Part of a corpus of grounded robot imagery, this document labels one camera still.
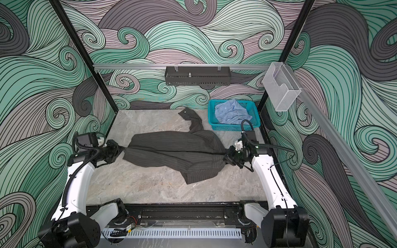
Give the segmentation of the dark grey pinstripe shirt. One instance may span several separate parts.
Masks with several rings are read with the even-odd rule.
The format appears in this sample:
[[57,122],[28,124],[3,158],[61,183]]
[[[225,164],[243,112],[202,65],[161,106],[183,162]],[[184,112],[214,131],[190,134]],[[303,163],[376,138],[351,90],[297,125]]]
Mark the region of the dark grey pinstripe shirt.
[[185,108],[179,115],[191,122],[188,132],[136,134],[125,147],[123,159],[140,167],[169,167],[180,172],[186,184],[216,177],[226,165],[222,141],[204,129],[194,110]]

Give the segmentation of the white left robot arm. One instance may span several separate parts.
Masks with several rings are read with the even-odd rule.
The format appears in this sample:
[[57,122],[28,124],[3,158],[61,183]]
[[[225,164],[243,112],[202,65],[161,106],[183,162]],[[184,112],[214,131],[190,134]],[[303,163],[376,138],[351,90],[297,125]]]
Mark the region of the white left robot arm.
[[122,152],[114,140],[102,147],[77,145],[80,152],[70,156],[66,185],[51,221],[39,232],[39,244],[45,248],[95,248],[102,231],[112,221],[124,223],[127,210],[121,199],[109,201],[92,215],[87,215],[86,199],[97,162],[115,162]]

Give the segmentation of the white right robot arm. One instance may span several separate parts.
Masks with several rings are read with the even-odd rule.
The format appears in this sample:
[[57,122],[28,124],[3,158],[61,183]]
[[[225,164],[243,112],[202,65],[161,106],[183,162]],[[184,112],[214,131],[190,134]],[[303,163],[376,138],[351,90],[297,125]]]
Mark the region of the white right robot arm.
[[259,226],[268,247],[303,247],[309,230],[309,215],[305,208],[297,206],[277,172],[274,158],[267,149],[257,152],[254,147],[231,146],[224,160],[240,168],[251,164],[250,171],[259,176],[268,210],[260,204],[244,204],[245,217]]

